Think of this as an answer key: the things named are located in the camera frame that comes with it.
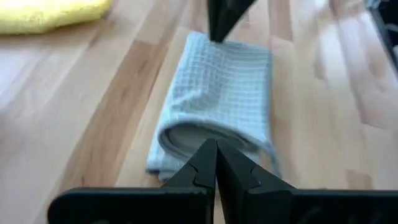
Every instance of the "black plastic jaw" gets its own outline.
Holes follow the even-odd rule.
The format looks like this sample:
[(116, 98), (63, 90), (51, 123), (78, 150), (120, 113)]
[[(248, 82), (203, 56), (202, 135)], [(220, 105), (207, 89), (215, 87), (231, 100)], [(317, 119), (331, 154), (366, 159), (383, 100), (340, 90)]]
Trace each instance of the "black plastic jaw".
[(254, 0), (208, 0), (210, 40), (222, 42)]
[(213, 223), (217, 178), (226, 224), (396, 224), (398, 192), (300, 190), (225, 141), (207, 140), (158, 189), (73, 189), (50, 224)]

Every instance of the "wooden countertop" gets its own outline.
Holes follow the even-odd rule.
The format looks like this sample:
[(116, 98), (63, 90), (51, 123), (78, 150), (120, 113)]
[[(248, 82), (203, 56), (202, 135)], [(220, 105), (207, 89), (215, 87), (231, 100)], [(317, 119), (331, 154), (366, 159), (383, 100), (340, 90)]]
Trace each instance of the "wooden countertop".
[[(45, 223), (72, 187), (160, 185), (144, 164), (190, 30), (207, 31), (205, 0), (115, 0), (98, 22), (0, 37), (1, 223)], [(259, 0), (229, 38), (274, 54), (286, 181), (398, 188), (398, 81), (362, 0)]]

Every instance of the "light blue towel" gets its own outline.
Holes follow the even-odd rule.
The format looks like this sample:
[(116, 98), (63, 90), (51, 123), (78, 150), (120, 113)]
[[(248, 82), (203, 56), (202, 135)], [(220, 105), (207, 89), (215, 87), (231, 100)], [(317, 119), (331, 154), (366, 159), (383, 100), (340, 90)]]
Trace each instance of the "light blue towel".
[(272, 159), (269, 123), (271, 54), (260, 46), (212, 43), (192, 32), (154, 133), (147, 170), (171, 178), (208, 138), (227, 139), (254, 162)]

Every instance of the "microfiber cloth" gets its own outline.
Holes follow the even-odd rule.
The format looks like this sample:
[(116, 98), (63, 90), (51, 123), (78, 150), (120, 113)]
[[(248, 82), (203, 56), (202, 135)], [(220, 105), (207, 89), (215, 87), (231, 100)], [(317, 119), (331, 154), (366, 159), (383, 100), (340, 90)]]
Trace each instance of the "microfiber cloth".
[(259, 162), (271, 156), (269, 94), (271, 54), (260, 46), (210, 42), (205, 34), (189, 34), (174, 79), (160, 112), (146, 169), (171, 178), (208, 138), (226, 139)]
[(99, 19), (111, 0), (0, 0), (0, 34), (39, 34)]

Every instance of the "yellow microfiber towel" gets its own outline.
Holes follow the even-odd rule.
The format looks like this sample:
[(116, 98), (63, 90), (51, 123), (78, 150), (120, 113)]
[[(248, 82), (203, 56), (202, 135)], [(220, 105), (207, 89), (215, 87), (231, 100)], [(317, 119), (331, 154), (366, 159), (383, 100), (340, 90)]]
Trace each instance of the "yellow microfiber towel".
[(0, 34), (40, 34), (99, 19), (111, 0), (0, 0)]

